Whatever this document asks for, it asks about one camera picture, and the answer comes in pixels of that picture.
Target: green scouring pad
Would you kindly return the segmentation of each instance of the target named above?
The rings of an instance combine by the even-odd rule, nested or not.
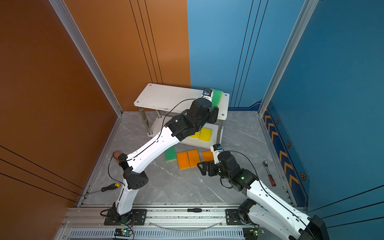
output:
[[[175,161],[177,159],[175,146],[168,148],[164,153],[166,155],[166,162]]]
[[[220,104],[221,98],[223,96],[223,92],[219,90],[212,89],[212,108],[218,107]]]

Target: blue wall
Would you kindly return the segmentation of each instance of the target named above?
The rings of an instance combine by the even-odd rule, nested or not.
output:
[[[309,211],[384,184],[383,12],[379,0],[319,1],[272,98],[310,177]],[[383,200],[384,187],[310,214],[326,217]],[[382,216],[379,204],[324,220],[333,226]],[[328,230],[333,239],[382,239],[383,224]]]
[[[258,102],[303,3],[188,0],[191,87],[230,93],[230,107],[250,107]]]

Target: black screwdriver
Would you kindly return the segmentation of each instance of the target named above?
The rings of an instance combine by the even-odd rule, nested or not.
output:
[[[84,195],[81,195],[81,196],[78,196],[78,197],[75,197],[76,198],[79,198],[79,197],[83,197],[83,196],[86,196],[86,195],[90,195],[92,193],[95,193],[95,192],[105,192],[105,191],[108,191],[108,190],[113,190],[113,189],[116,189],[116,188],[119,188],[120,187],[120,183],[112,183],[111,185],[107,186],[107,187],[102,187],[100,190],[98,191],[94,191],[94,192],[90,192],[90,193],[87,193],[87,194],[84,194]]]

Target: brown wall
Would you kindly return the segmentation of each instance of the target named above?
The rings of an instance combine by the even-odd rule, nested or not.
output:
[[[0,28],[2,238],[52,239],[116,114],[49,1],[1,1]]]
[[[148,83],[190,87],[186,0],[65,0],[124,111]]]

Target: floor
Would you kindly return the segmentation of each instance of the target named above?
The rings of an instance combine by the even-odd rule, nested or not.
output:
[[[155,111],[146,112],[150,125],[156,119]],[[255,166],[260,179],[273,189],[282,199],[290,202],[288,193],[282,187],[275,163],[266,144],[261,125],[254,111],[229,111],[227,120],[223,124],[222,146],[224,150],[235,150],[245,154]],[[108,177],[107,167],[112,153],[120,150],[125,154],[134,152],[145,144],[150,137],[138,112],[124,112],[117,133],[108,149],[97,177],[90,191],[96,191],[113,183]],[[202,151],[208,149],[178,143],[176,152],[198,149],[202,160]],[[240,167],[254,171],[246,158],[233,153]],[[276,187],[269,182],[263,161],[268,161],[269,170],[275,179]],[[122,181],[122,168],[112,160],[109,169],[111,176]],[[149,182],[141,188],[135,198],[135,204],[155,203],[228,203],[240,204],[246,197],[235,191],[221,186],[219,176],[202,176],[197,167],[179,170],[177,161],[165,162],[161,154],[151,162],[145,170]],[[119,195],[119,190],[98,192],[87,196],[83,204],[112,204]]]

